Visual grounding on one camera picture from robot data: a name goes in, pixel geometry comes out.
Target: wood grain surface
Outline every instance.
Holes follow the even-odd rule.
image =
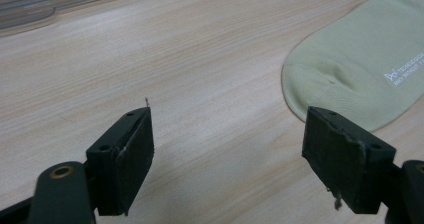
[[[155,157],[128,217],[98,223],[384,223],[354,215],[300,156],[281,69],[366,0],[108,0],[0,38],[0,209],[152,108]],[[424,98],[375,134],[424,159]]]

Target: light green sock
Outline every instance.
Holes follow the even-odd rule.
[[[302,120],[308,106],[373,131],[424,93],[424,0],[369,0],[309,36],[283,67],[284,97]]]

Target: wooden table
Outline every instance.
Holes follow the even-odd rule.
[[[384,223],[354,215],[300,156],[281,68],[366,0],[108,0],[0,38],[0,209],[121,115],[152,108],[152,168],[128,217],[98,223]],[[423,159],[424,98],[375,134]]]

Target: sock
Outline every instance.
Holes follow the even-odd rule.
[[[283,66],[282,87],[302,120],[308,106],[373,131],[424,92],[424,0],[369,0],[306,38]]]

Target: screw hole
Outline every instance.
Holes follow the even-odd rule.
[[[70,175],[74,171],[72,166],[61,166],[50,172],[50,178],[60,179]]]
[[[100,149],[100,151],[107,151],[107,150],[109,150],[109,149],[110,149],[110,146],[108,146],[108,145],[103,145],[103,146],[101,146],[99,149]]]
[[[374,149],[381,149],[381,146],[380,145],[378,145],[378,144],[371,144],[371,148],[374,148]]]

